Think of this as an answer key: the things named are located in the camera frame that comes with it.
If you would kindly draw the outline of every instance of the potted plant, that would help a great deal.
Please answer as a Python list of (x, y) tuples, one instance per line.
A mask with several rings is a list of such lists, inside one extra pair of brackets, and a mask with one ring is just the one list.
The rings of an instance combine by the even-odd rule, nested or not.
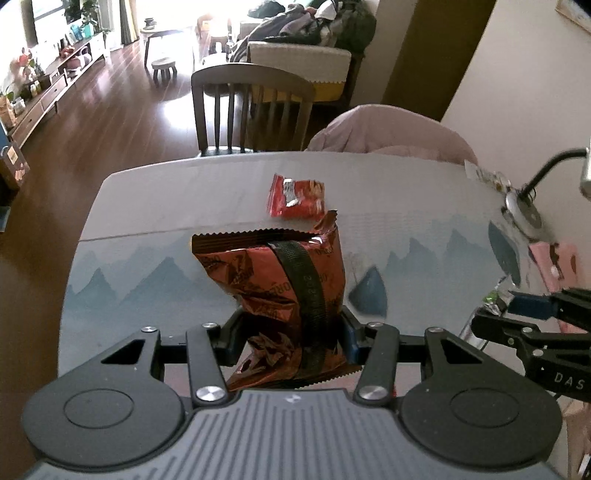
[(85, 37), (91, 37), (95, 30), (100, 29), (99, 4), (96, 0), (85, 0), (82, 3), (82, 25)]
[(70, 0), (65, 10), (66, 21), (70, 24), (82, 18), (82, 9), (80, 8), (80, 0)]

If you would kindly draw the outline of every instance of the metal screw cap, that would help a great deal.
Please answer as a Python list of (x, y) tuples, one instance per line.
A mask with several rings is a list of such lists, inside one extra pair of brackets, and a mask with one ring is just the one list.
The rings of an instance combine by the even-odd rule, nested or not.
[(364, 400), (381, 400), (388, 396), (388, 390), (379, 385), (366, 385), (359, 390), (359, 396)]
[(221, 400), (226, 396), (226, 392), (223, 388), (215, 385), (208, 385), (207, 387), (201, 387), (195, 392), (195, 395), (199, 400), (203, 401), (216, 401)]

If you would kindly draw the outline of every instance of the pink chair cover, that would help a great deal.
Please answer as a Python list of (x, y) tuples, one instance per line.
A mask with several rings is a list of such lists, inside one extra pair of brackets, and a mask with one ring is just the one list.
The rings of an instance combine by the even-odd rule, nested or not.
[(478, 161), (460, 135), (430, 118), (389, 105), (359, 105), (335, 118), (308, 151), (381, 153), (464, 164)]

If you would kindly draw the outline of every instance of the curtain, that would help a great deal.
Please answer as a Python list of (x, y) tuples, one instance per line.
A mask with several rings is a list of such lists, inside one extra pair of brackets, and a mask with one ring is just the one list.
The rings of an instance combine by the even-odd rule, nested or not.
[(121, 12), (121, 41), (123, 45), (129, 45), (139, 38), (129, 0), (119, 0), (119, 11)]

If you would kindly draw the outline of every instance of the red snack bag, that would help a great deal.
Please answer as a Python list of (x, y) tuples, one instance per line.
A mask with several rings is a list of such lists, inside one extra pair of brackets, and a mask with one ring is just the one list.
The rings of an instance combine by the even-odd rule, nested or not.
[(321, 218), (324, 215), (324, 183), (285, 179), (276, 173), (267, 209), (272, 217)]
[(191, 249), (210, 278), (252, 313), (252, 353), (228, 381), (231, 390), (286, 380), (345, 375), (334, 327), (345, 271), (336, 212), (311, 232), (267, 229), (193, 235)]

